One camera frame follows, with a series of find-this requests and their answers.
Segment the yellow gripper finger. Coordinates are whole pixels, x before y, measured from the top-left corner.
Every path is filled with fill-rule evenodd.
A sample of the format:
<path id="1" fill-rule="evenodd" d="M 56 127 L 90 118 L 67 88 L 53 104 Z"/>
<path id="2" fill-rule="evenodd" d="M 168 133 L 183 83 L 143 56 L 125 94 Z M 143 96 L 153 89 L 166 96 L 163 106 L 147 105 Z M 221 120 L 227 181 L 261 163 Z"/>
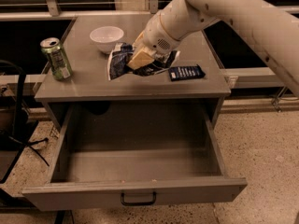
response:
<path id="1" fill-rule="evenodd" d="M 132 47 L 134 49 L 142 49 L 144 47 L 144 33 L 141 32 L 135 42 L 133 43 Z"/>
<path id="2" fill-rule="evenodd" d="M 136 70 L 154 61 L 155 51 L 147 47 L 137 49 L 127 64 L 131 69 Z"/>

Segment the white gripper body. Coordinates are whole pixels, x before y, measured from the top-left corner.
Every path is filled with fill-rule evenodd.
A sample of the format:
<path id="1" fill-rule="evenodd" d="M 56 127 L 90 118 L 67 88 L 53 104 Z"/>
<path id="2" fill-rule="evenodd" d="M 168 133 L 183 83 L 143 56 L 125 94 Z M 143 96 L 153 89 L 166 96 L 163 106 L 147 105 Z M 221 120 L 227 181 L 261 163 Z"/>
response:
<path id="1" fill-rule="evenodd" d="M 161 11 L 158 11 L 147 23 L 143 31 L 143 44 L 161 54 L 171 52 L 180 44 L 162 26 Z"/>

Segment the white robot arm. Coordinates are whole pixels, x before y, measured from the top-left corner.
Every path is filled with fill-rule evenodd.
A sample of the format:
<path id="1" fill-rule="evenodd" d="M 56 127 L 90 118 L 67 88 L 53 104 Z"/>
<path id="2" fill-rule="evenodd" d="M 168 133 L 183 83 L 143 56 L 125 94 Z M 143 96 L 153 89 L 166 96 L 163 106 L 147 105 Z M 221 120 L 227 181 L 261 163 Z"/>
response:
<path id="1" fill-rule="evenodd" d="M 162 58 L 188 35 L 224 21 L 299 96 L 299 21 L 264 0 L 172 0 L 135 40 L 134 70 Z"/>

